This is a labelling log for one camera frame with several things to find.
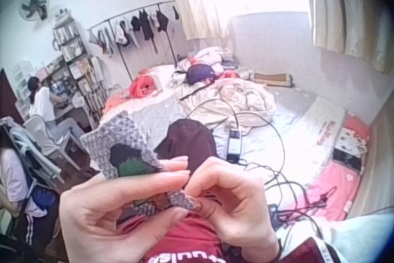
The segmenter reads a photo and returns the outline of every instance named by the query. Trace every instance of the red shirt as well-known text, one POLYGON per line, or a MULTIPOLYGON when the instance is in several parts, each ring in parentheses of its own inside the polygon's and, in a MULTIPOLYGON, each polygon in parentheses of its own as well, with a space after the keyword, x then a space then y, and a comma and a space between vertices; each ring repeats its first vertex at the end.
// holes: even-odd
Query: red shirt
MULTIPOLYGON (((129 233, 145 217, 136 217, 123 223, 118 231, 129 233)), ((171 229, 142 259, 146 263, 217 262, 226 263, 220 249, 220 239, 210 223, 195 214, 189 214, 171 229)))

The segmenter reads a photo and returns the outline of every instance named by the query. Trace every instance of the white chair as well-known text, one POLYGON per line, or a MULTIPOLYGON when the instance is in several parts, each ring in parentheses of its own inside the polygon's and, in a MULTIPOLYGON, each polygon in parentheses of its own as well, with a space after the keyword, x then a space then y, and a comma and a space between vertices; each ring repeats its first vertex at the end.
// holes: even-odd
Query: white chair
POLYGON ((10 133, 15 138, 15 143, 19 145, 22 155, 25 156, 27 150, 31 151, 35 160, 41 165, 41 169, 32 168, 35 173, 39 177, 43 178, 48 184, 53 186, 53 188, 56 188, 56 184, 52 181, 53 178, 57 178, 60 183, 64 184, 65 181, 60 175, 62 169, 50 162, 48 158, 38 151, 30 138, 28 138, 20 129, 22 129, 22 127, 13 127, 10 133))
POLYGON ((48 156, 49 158, 56 159, 58 153, 61 154, 67 162, 80 170, 81 168, 69 157, 65 151, 67 143, 72 140, 81 150, 82 146, 79 141, 68 131, 63 135, 58 141, 55 141, 47 132, 47 127, 45 125, 44 118, 39 115, 33 115, 24 124, 24 127, 28 132, 34 137, 37 144, 41 147, 42 154, 48 156))

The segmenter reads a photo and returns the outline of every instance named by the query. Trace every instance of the purple bag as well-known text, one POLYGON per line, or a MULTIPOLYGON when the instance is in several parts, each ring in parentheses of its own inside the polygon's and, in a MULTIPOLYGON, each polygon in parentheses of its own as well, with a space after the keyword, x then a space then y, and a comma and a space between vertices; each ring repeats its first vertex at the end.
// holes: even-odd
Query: purple bag
POLYGON ((187 71, 175 71, 175 73, 186 74, 186 81, 191 86, 206 78, 209 78, 211 83, 216 80, 215 71, 211 66, 205 64, 192 65, 187 71))

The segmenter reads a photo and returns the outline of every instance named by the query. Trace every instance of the wall fan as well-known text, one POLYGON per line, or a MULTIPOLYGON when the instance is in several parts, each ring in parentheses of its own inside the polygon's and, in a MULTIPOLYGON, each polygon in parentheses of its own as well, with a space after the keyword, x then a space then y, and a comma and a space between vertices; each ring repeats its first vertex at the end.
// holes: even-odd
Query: wall fan
POLYGON ((19 14, 26 21, 45 20, 48 16, 48 7, 49 0, 23 0, 19 14))

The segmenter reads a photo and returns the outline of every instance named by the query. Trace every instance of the clothing rack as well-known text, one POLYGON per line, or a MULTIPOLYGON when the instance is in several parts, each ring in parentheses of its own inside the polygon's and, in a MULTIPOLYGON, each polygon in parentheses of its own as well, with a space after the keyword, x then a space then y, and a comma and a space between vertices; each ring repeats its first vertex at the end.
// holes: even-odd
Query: clothing rack
MULTIPOLYGON (((117 15, 114 15, 114 16, 112 16, 112 17, 110 17, 110 18, 106 18, 104 21, 101 21, 101 22, 95 24, 94 26, 91 26, 91 27, 90 27, 89 29, 87 29, 87 30, 89 31, 89 30, 91 30, 91 29, 93 29, 93 28, 95 28, 95 27, 97 27, 97 26, 100 26, 100 25, 102 25, 102 24, 104 24, 104 23, 108 23, 109 26, 110 26, 110 29, 111 29, 113 38, 114 38, 114 40, 115 40, 115 31, 114 31, 114 29, 113 29, 113 27, 112 27, 112 24, 111 24, 111 20, 112 20, 112 19, 121 17, 122 15, 126 15, 126 14, 129 14, 129 13, 131 13, 131 12, 135 12, 135 11, 140 10, 140 9, 146 9, 147 7, 152 7, 152 6, 157 6, 157 7, 158 7, 158 10, 160 11, 160 5, 161 5, 161 4, 166 4, 166 3, 171 3, 171 2, 175 2, 175 0, 168 0, 168 1, 158 2, 158 3, 150 4, 150 5, 148 5, 148 6, 142 6, 142 7, 139 7, 139 8, 137 8, 137 9, 131 9, 131 10, 128 10, 127 12, 122 12, 121 14, 117 14, 117 15)), ((176 59, 176 57, 175 57, 174 48, 172 47, 172 43, 171 43, 170 37, 169 37, 169 35, 168 35, 168 32, 167 32, 167 31, 165 31, 165 32, 166 32, 166 35, 167 35, 167 40, 168 40, 168 44, 169 44, 169 47, 170 47, 170 50, 171 50, 172 58, 174 59, 174 63, 175 63, 175 66, 176 66, 176 64, 177 64, 177 59, 176 59)), ((119 50, 119 53, 120 53, 120 55, 121 55, 121 58, 122 58, 122 61, 123 61, 123 65, 124 65, 124 67, 126 68, 127 74, 129 75, 130 80, 133 81, 133 79, 132 79, 132 77, 131 77, 131 74, 130 74, 130 71, 129 71, 128 67, 127 67, 127 63, 126 63, 126 61, 125 61, 125 59, 124 59, 124 56, 123 56, 121 47, 120 47, 120 45, 119 45, 117 42, 115 42, 115 43, 116 43, 116 46, 118 47, 118 50, 119 50)))

